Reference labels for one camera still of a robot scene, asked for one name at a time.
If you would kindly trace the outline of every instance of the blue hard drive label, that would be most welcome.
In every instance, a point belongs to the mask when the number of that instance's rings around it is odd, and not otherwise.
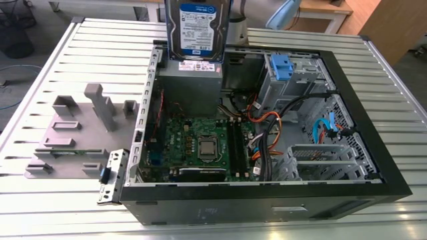
[[[216,8],[208,5],[181,4],[180,48],[187,55],[208,55],[213,47],[215,31],[211,22],[216,18]]]

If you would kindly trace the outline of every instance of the green motherboard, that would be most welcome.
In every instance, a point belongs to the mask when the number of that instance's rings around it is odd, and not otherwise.
[[[253,124],[240,120],[169,118],[163,152],[140,164],[149,182],[173,182],[181,168],[225,170],[225,182],[251,181],[247,145]]]

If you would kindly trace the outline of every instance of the label sticker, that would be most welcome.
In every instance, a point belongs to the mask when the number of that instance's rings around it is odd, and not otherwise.
[[[252,173],[253,173],[255,175],[260,175],[260,174],[261,174],[261,169],[255,166]]]
[[[253,107],[255,107],[256,109],[260,109],[260,107],[261,107],[261,105],[260,105],[256,101],[252,103],[252,105],[253,105]]]
[[[180,48],[185,54],[207,55],[212,51],[215,31],[211,22],[216,18],[216,8],[208,5],[181,4]]]
[[[208,61],[181,61],[179,63],[179,71],[200,71],[200,72],[215,72],[215,64]]]

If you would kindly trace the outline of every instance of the ram slot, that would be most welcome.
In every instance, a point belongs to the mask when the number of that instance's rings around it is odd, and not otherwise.
[[[245,173],[248,172],[248,166],[247,166],[247,158],[244,153],[244,137],[241,132],[241,126],[240,122],[235,122],[232,125],[233,128],[233,149],[235,149],[235,159],[236,159],[236,165],[237,165],[237,172],[239,176],[244,177]]]
[[[235,131],[233,122],[227,122],[227,143],[228,143],[228,158],[229,158],[229,171],[231,175],[239,173],[239,162],[236,159],[236,146],[235,146]]]

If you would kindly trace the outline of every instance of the workbench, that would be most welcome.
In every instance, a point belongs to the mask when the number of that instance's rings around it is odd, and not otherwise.
[[[427,114],[371,42],[357,36],[249,29],[251,45],[335,53],[413,195],[339,220],[142,226],[124,206],[97,206],[94,179],[25,179],[54,113],[57,95],[89,102],[100,83],[113,103],[141,99],[153,40],[165,25],[85,19],[70,23],[0,135],[2,236],[46,239],[424,239],[427,238]]]

